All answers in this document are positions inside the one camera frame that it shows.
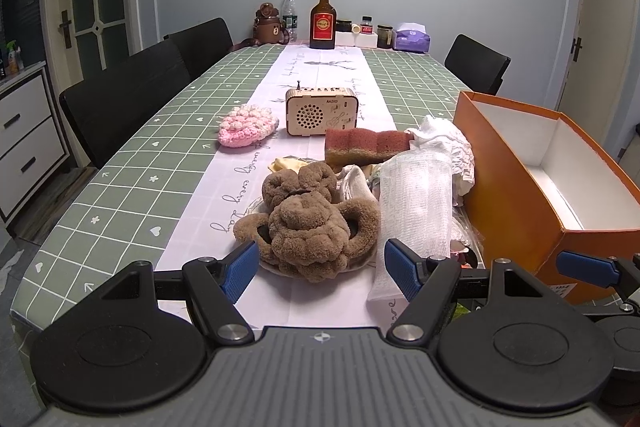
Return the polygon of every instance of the orange gift box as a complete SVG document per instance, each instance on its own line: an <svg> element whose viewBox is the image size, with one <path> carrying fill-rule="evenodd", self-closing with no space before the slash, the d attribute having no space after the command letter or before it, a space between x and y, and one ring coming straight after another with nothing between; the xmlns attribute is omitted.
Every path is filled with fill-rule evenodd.
<svg viewBox="0 0 640 427"><path fill-rule="evenodd" d="M534 105L463 91L453 123L474 152L464 204L486 265L511 259L573 304L610 295L560 275L556 256L640 251L640 190L617 163L570 118Z"/></svg>

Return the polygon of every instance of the water bottle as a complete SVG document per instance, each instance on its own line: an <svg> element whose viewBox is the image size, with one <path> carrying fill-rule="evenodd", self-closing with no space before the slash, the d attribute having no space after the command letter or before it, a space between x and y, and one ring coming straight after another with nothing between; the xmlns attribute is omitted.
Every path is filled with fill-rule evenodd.
<svg viewBox="0 0 640 427"><path fill-rule="evenodd" d="M296 13L296 1L284 0L282 5L282 25L289 32L289 42L298 40L298 14Z"/></svg>

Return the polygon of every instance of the glass jar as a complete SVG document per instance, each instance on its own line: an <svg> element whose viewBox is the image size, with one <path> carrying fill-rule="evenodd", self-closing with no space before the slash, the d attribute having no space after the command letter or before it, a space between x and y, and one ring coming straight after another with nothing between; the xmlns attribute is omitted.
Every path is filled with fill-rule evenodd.
<svg viewBox="0 0 640 427"><path fill-rule="evenodd" d="M351 21L348 19L338 19L335 22L335 30L337 32L351 33Z"/></svg>
<svg viewBox="0 0 640 427"><path fill-rule="evenodd" d="M362 24L361 24L361 33L367 34L367 35L371 35L373 33L373 24L371 24L371 17L369 16L363 16L362 17Z"/></svg>
<svg viewBox="0 0 640 427"><path fill-rule="evenodd" d="M381 50L389 50L393 45L394 27L385 24L378 25L378 47Z"/></svg>

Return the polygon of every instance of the pink knitted hat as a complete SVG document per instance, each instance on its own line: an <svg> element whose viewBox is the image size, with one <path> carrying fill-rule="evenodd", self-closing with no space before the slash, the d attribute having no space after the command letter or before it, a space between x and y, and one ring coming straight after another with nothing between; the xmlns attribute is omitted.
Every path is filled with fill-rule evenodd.
<svg viewBox="0 0 640 427"><path fill-rule="evenodd" d="M226 147L245 147L267 138L277 127L271 109L245 103L234 107L220 123L218 141Z"/></svg>

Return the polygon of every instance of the door handle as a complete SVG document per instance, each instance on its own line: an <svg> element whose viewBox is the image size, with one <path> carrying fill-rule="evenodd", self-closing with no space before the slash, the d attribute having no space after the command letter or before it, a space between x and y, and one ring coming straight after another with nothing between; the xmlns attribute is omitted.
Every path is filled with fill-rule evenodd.
<svg viewBox="0 0 640 427"><path fill-rule="evenodd" d="M71 20L69 19L69 13L67 10L63 10L60 14L62 22L58 28L62 28L62 33L65 36L65 48L71 49L71 33L69 32L69 26L71 26Z"/></svg>
<svg viewBox="0 0 640 427"><path fill-rule="evenodd" d="M578 37L574 39L574 43L571 45L571 51L569 53L574 54L574 62L578 61L578 55L580 55L580 50L583 48L583 45L580 44L581 42L582 39Z"/></svg>

